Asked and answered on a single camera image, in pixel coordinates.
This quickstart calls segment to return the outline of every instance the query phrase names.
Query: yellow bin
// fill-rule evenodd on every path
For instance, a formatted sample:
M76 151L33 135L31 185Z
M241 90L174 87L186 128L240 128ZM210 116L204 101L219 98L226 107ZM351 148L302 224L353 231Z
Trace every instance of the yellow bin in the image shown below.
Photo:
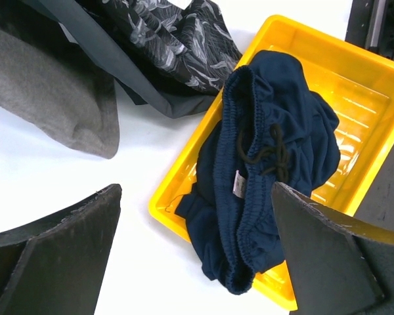
M394 62L283 16L266 20L237 67L260 50L299 59L310 89L339 116L338 170L311 197L353 216L394 145ZM150 202L152 216L187 241L185 220L175 208L191 191L198 152L221 119L221 107L220 92ZM286 262L258 274L253 286L283 308L297 308Z

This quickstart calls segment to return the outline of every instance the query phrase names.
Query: white surface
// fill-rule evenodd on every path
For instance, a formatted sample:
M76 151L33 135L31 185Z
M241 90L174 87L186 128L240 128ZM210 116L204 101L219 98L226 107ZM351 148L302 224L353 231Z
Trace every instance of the white surface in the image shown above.
M241 51L272 14L344 39L351 8L351 0L217 3ZM203 115L172 120L134 106L121 89L118 96L121 144L109 161L70 150L0 108L0 232L120 183L121 217L96 315L287 314L254 290L237 297L209 281L191 245L148 214L151 195Z

